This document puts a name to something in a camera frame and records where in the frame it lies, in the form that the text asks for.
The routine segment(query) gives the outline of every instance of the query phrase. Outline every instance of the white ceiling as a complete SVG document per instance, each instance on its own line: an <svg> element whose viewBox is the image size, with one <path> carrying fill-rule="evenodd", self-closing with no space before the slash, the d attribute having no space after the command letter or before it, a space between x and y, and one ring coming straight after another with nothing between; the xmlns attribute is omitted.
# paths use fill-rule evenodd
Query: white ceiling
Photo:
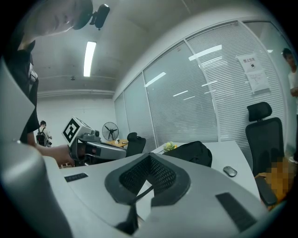
<svg viewBox="0 0 298 238"><path fill-rule="evenodd" d="M198 8L206 0L93 0L94 11L106 3L110 13L104 27L95 26L42 37L33 50L39 91L63 89L114 90L118 80L161 34ZM88 41L97 45L91 77L83 77Z"/></svg>

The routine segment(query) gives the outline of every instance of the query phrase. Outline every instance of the black fan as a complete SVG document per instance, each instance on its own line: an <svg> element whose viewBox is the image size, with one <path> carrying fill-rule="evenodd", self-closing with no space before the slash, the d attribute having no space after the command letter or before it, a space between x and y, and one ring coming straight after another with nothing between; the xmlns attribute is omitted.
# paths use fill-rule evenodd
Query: black fan
<svg viewBox="0 0 298 238"><path fill-rule="evenodd" d="M108 141L116 140L119 135L118 127L113 122L107 122L102 127L102 135Z"/></svg>

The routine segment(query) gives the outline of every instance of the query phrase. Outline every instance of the white table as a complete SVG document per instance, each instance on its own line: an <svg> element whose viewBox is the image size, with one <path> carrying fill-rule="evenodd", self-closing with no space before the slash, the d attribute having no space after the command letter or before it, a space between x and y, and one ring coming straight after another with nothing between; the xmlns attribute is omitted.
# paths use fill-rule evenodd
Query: white table
<svg viewBox="0 0 298 238"><path fill-rule="evenodd" d="M184 145L186 143L173 142L177 146ZM223 142L204 142L203 143L212 153L212 165L211 168L220 171L225 176L228 176L223 168L227 165L237 170L237 175L233 178L230 177L235 183L251 192L260 200L260 195L257 189L254 176L251 168L247 163L242 151L234 140ZM164 145L153 150L153 153L163 154Z"/></svg>

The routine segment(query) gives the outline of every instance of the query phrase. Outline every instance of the black t-shirt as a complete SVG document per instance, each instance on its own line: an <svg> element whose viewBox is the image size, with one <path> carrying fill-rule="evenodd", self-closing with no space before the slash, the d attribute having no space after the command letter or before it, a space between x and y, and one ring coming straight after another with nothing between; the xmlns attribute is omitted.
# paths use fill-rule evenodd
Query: black t-shirt
<svg viewBox="0 0 298 238"><path fill-rule="evenodd" d="M20 138L21 142L27 143L27 134L39 128L36 113L38 78L35 79L35 82L31 79L31 69L33 65L31 51L34 48L35 41L29 45L27 50L18 50L23 35L23 31L16 31L12 35L11 42L6 48L4 58L14 80L35 106Z"/></svg>

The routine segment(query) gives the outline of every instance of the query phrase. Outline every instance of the person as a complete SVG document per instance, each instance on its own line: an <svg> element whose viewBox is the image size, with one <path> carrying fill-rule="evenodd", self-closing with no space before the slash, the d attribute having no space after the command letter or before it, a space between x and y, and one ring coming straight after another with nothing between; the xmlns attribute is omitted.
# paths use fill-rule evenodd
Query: person
<svg viewBox="0 0 298 238"><path fill-rule="evenodd" d="M38 132L43 132L46 136L46 140L47 140L47 147L51 147L51 142L50 139L53 139L50 132L47 130L47 123L45 121L41 121L41 126L38 129Z"/></svg>
<svg viewBox="0 0 298 238"><path fill-rule="evenodd" d="M298 108L298 72L297 65L295 63L294 56L288 48L283 50L283 57L289 64L291 71L288 75L290 83L290 93L293 97L296 98L297 108ZM297 131L296 131L296 152L293 157L290 157L289 160L293 163L298 164L298 114L296 115L297 120Z"/></svg>
<svg viewBox="0 0 298 238"><path fill-rule="evenodd" d="M15 29L4 52L4 59L11 75L35 106L20 141L35 147L44 156L53 157L58 165L74 163L69 155L68 146L47 148L36 144L34 139L33 131L40 125L36 112L38 75L33 70L31 51L39 37L83 28L89 22L92 13L91 0L41 0ZM84 155L85 148L81 146L78 153L80 156Z"/></svg>

